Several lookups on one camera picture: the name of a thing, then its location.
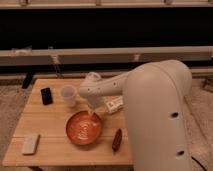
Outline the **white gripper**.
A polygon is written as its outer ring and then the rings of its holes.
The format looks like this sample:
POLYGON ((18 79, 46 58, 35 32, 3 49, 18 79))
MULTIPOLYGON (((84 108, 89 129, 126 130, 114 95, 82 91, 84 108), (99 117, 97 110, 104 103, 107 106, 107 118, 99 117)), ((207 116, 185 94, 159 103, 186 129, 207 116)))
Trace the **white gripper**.
POLYGON ((100 93, 88 92, 86 99, 90 108, 88 108, 88 114, 93 116, 94 110, 104 105, 103 97, 100 93))

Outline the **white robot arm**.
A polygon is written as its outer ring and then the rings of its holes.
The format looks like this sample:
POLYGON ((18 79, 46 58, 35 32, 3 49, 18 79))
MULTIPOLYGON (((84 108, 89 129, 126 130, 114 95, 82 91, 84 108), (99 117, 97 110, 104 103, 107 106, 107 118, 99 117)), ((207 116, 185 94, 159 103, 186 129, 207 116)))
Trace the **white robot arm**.
POLYGON ((165 60, 106 80, 91 73, 79 95, 93 109, 103 96, 123 97, 134 171, 191 171, 183 119, 191 84, 192 74, 184 63, 165 60))

